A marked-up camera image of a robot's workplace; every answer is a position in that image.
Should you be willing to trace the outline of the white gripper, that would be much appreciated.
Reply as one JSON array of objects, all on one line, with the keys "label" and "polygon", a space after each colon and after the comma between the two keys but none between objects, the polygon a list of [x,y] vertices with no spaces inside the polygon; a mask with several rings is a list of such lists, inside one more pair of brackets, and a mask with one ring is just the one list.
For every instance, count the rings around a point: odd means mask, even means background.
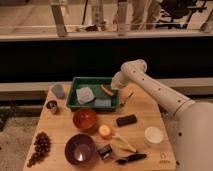
[{"label": "white gripper", "polygon": [[121,89],[125,87],[125,84],[123,83],[123,75],[121,72],[117,72],[111,81],[111,88],[112,89]]}]

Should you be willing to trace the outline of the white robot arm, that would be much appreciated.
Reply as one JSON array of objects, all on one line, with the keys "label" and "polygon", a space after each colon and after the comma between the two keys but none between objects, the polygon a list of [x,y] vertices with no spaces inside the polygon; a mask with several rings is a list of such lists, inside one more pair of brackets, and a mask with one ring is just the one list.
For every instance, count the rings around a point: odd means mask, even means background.
[{"label": "white robot arm", "polygon": [[142,59],[123,63],[111,88],[137,84],[178,119],[176,171],[213,171],[213,103],[196,102],[151,78],[146,70]]}]

